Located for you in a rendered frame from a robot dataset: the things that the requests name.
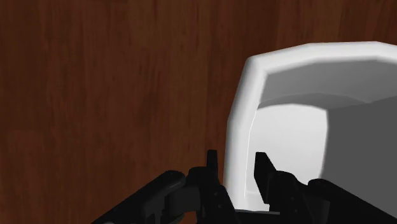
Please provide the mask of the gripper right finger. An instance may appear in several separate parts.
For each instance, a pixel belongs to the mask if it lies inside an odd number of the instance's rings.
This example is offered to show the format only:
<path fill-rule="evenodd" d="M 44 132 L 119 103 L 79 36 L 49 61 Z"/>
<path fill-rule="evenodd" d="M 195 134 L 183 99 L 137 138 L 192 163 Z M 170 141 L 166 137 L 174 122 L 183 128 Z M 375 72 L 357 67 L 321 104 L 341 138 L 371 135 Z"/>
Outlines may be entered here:
<path fill-rule="evenodd" d="M 282 224 L 397 224 L 397 218 L 325 179 L 306 185 L 255 153 L 254 179 L 264 203 Z"/>

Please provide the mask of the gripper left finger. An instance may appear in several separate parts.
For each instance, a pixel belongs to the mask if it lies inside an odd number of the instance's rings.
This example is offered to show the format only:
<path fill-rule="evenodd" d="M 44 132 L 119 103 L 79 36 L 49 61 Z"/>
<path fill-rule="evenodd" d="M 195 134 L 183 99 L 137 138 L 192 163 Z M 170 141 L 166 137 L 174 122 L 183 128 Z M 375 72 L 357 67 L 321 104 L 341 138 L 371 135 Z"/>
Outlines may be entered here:
<path fill-rule="evenodd" d="M 196 212 L 196 224 L 240 224 L 218 179 L 217 151 L 207 151 L 205 166 L 188 175 L 166 171 L 104 213 L 92 224 L 179 224 Z"/>

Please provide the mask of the white bowl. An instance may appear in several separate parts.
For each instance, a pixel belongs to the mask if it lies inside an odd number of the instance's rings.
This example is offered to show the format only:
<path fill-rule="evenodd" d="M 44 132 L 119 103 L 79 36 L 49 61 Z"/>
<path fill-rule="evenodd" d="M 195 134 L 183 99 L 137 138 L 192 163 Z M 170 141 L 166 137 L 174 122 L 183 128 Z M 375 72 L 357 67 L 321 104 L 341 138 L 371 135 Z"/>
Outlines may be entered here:
<path fill-rule="evenodd" d="M 265 210 L 254 155 L 323 178 L 397 217 L 397 45 L 308 43 L 247 59 L 227 122 L 224 184 Z"/>

